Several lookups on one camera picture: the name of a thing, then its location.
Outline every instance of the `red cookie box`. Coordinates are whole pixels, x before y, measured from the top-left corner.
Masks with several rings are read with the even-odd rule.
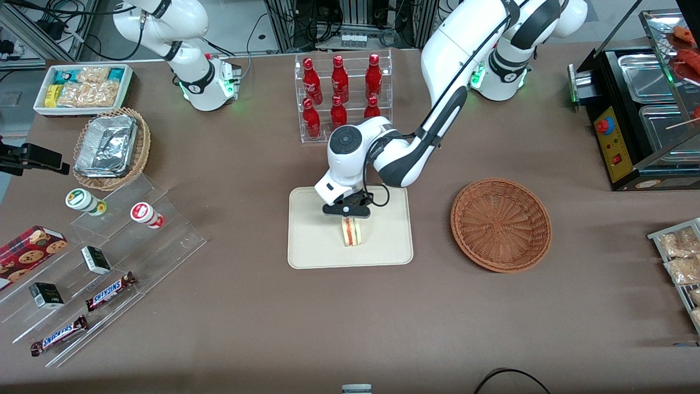
[[[0,290],[66,247],[63,234],[33,226],[7,245],[0,247]]]

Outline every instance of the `red button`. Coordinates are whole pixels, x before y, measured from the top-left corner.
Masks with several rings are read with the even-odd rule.
[[[605,119],[596,123],[596,131],[598,133],[605,134],[609,128],[610,128],[610,124]]]

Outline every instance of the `brown tablecloth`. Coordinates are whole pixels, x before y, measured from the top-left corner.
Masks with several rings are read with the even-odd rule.
[[[0,384],[21,386],[0,391],[471,393],[516,367],[555,393],[698,393],[700,349],[671,346],[697,336],[645,235],[700,216],[699,194],[610,191],[589,121],[567,104],[566,65],[590,49],[542,46],[512,100],[469,97],[408,188],[410,264],[310,271],[287,264],[288,196],[328,166],[325,147],[299,141],[294,57],[256,58],[240,100],[212,113],[183,100],[164,62],[133,63],[146,173],[210,241],[63,367],[3,338]],[[419,52],[393,54],[394,124],[409,133],[430,102]],[[84,123],[37,116],[29,141],[70,158]],[[453,241],[452,200],[483,177],[520,182],[549,210],[552,249],[534,269],[485,271]],[[40,170],[13,179],[1,242],[69,224],[76,185]],[[501,375],[482,392],[536,388]]]

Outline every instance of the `coca-cola bottle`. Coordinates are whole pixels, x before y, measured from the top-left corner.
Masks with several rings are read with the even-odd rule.
[[[304,111],[302,112],[304,127],[307,129],[309,138],[316,140],[321,136],[321,119],[319,118],[319,113],[314,108],[314,103],[308,97],[304,97],[302,105],[304,106]]]
[[[339,95],[333,96],[333,108],[330,109],[330,118],[333,120],[334,129],[348,123],[348,113]]]
[[[372,96],[382,95],[382,70],[379,68],[379,55],[370,55],[370,66],[365,73],[365,96],[369,99]]]
[[[304,90],[315,105],[321,105],[323,102],[321,79],[319,73],[314,69],[314,61],[307,57],[302,63],[304,65]]]
[[[372,118],[374,116],[381,116],[379,107],[377,107],[377,96],[372,96],[367,99],[367,108],[365,108],[365,118]]]
[[[333,56],[333,74],[330,76],[333,82],[333,94],[339,95],[343,102],[350,100],[350,86],[348,83],[348,72],[343,67],[343,57]]]

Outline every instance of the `wicker basket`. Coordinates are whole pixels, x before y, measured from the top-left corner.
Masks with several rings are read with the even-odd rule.
[[[552,223],[544,205],[507,179],[481,179],[462,189],[450,223],[462,251],[492,271],[525,271],[550,249]]]
[[[146,167],[146,161],[148,161],[148,150],[151,148],[151,132],[148,129],[148,125],[144,121],[144,118],[142,118],[138,112],[129,108],[119,108],[113,111],[105,112],[104,114],[100,114],[97,117],[104,118],[108,116],[117,115],[129,115],[139,122],[139,129],[136,132],[136,141],[134,142],[134,153],[132,154],[132,161],[130,166],[131,168],[129,169],[129,172],[121,178],[88,178],[79,175],[76,172],[74,166],[73,175],[75,175],[78,182],[80,182],[80,184],[82,184],[85,187],[104,191],[112,191],[114,189],[117,189],[122,184],[128,182],[129,179],[143,172],[144,167]],[[76,148],[73,150],[74,161],[78,160],[78,153],[80,153],[81,151],[83,139],[85,139],[85,131],[88,129],[89,124],[90,123],[86,124],[83,128],[83,132],[78,138]]]

